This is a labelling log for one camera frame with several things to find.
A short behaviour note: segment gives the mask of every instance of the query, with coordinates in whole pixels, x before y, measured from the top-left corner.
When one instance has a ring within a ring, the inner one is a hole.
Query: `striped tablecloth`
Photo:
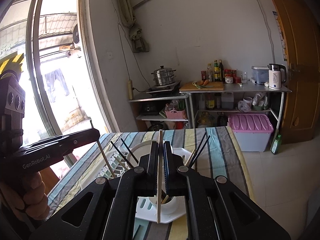
[[[253,199],[253,191],[249,173],[239,148],[238,142],[229,127],[213,127],[187,130],[166,130],[163,138],[170,141],[173,148],[185,148],[192,152],[197,147],[204,134],[210,135],[207,147],[197,161],[198,172],[207,177],[215,178],[224,175],[229,178],[247,196]],[[131,148],[140,142],[157,139],[158,132],[109,133],[100,138],[105,152],[110,150],[112,140],[117,146],[122,145],[123,139]],[[83,181],[102,159],[97,144],[80,159],[53,188],[48,195],[50,215],[57,212],[81,191]],[[168,224],[157,224],[146,220],[136,219],[134,231],[135,240],[186,240],[188,236],[187,219],[182,216]]]

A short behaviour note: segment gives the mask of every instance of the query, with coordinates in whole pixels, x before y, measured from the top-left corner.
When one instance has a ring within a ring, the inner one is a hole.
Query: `pink basket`
[[[186,110],[183,110],[183,111],[176,111],[176,110],[165,111],[165,114],[166,114],[168,119],[188,119]]]

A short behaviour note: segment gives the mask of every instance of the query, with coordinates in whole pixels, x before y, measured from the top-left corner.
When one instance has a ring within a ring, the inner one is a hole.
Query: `poster on door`
[[[280,34],[280,40],[281,40],[281,46],[282,46],[282,54],[283,54],[283,60],[284,61],[287,61],[287,47],[285,45],[285,41],[284,41],[284,37],[283,37],[283,31],[282,31],[282,27],[279,23],[279,17],[278,17],[278,13],[275,12],[275,11],[272,11],[273,12],[273,16],[275,17],[276,19],[276,23],[277,23],[277,26],[278,26],[278,31],[279,31],[279,34]]]

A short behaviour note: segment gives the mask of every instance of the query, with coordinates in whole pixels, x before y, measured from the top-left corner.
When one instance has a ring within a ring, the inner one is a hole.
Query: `pink storage bin lid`
[[[273,132],[273,127],[265,114],[231,114],[228,117],[228,121],[234,132]]]

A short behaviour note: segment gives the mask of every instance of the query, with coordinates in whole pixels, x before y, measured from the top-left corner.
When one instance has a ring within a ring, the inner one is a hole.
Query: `green dish soap bottle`
[[[281,142],[282,142],[282,138],[281,138],[281,135],[278,134],[277,138],[275,139],[275,141],[273,142],[273,145],[272,145],[272,148],[271,148],[271,152],[273,154],[277,154],[278,153],[278,150],[279,150],[279,147],[281,145]]]

